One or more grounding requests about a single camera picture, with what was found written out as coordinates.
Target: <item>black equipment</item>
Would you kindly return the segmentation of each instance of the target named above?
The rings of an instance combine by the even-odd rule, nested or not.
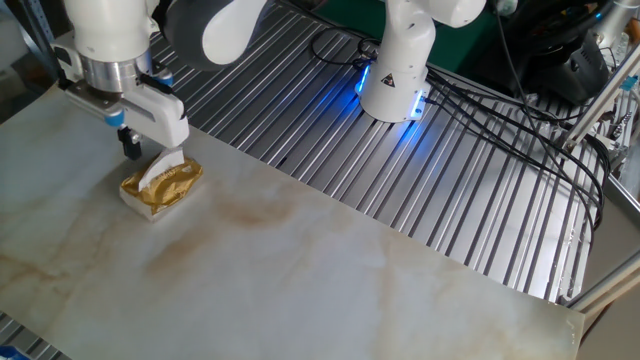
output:
[[[529,0],[505,26],[509,52],[528,93],[554,93],[574,105],[596,96],[609,79],[590,28],[613,7],[611,0]],[[517,95],[499,42],[473,68],[473,77]]]

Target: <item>stain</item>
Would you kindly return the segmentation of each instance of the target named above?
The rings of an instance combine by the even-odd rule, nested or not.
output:
[[[213,231],[210,227],[195,228],[190,230],[177,241],[167,245],[157,256],[155,256],[145,268],[145,272],[151,276],[158,276],[173,272],[177,268],[187,268],[192,257],[197,254],[202,247],[214,241]]]
[[[269,196],[264,193],[244,197],[218,194],[214,197],[216,216],[221,221],[241,228],[275,227],[288,222],[296,212],[293,190],[283,186]]]
[[[385,254],[391,253],[391,242],[385,243]],[[378,309],[380,310],[381,319],[378,324],[375,346],[372,358],[376,360],[402,359],[402,356],[395,353],[397,349],[396,338],[394,333],[395,317],[394,317],[394,301],[393,296],[396,291],[394,269],[392,266],[385,266],[380,269],[378,275],[377,294],[379,296]]]

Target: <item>blue led light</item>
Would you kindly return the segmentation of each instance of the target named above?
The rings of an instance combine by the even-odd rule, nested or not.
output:
[[[367,80],[367,75],[369,75],[369,65],[364,69],[362,80],[360,80],[360,84],[358,84],[358,92],[362,92],[362,86],[364,85],[364,81]]]
[[[421,114],[418,114],[416,110],[418,110],[418,105],[420,105],[420,100],[422,100],[422,90],[418,93],[418,98],[416,99],[415,104],[413,104],[413,109],[411,109],[411,117],[420,117]]]

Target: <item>robot end effector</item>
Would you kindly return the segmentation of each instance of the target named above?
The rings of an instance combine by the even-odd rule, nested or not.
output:
[[[64,0],[74,31],[52,44],[69,80],[60,86],[72,102],[118,128],[129,158],[141,156],[143,136],[176,148],[188,138],[189,124],[170,71],[151,60],[151,34],[162,29],[183,62],[213,70],[242,55],[265,2]]]

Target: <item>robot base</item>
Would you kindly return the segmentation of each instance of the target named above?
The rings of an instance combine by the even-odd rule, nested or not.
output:
[[[425,67],[414,73],[394,72],[373,63],[356,85],[362,109],[371,117],[389,123],[421,120],[431,91]]]

